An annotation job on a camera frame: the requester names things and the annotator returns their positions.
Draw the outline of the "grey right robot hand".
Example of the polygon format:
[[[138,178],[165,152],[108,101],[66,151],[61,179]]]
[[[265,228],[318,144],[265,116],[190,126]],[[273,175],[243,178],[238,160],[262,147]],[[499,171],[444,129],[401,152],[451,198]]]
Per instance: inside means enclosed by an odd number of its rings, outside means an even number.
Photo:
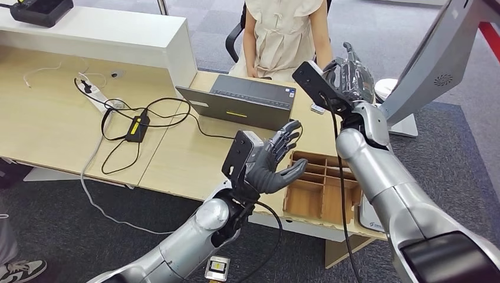
[[[333,89],[334,98],[351,106],[358,102],[373,103],[375,90],[372,74],[349,42],[343,42],[343,47],[347,57],[337,57],[323,69],[323,77]]]

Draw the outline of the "person's right hand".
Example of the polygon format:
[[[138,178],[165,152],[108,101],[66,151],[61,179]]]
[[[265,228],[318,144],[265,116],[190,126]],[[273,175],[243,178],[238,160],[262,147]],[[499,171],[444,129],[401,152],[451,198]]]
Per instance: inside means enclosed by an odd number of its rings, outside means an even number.
[[[260,78],[260,79],[265,79],[265,80],[271,80],[272,78],[269,76],[259,76],[257,70],[254,67],[247,67],[246,68],[246,73],[248,77],[251,78]]]

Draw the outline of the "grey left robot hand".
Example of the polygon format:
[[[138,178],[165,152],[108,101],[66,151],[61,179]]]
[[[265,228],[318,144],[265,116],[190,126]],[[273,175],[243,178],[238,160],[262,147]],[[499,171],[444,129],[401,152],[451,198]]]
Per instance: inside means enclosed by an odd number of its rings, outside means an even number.
[[[273,194],[301,177],[308,165],[307,159],[299,159],[291,167],[277,171],[277,167],[288,152],[296,146],[295,139],[301,136],[298,120],[291,120],[273,137],[264,142],[256,160],[245,174],[245,186],[259,195]]]

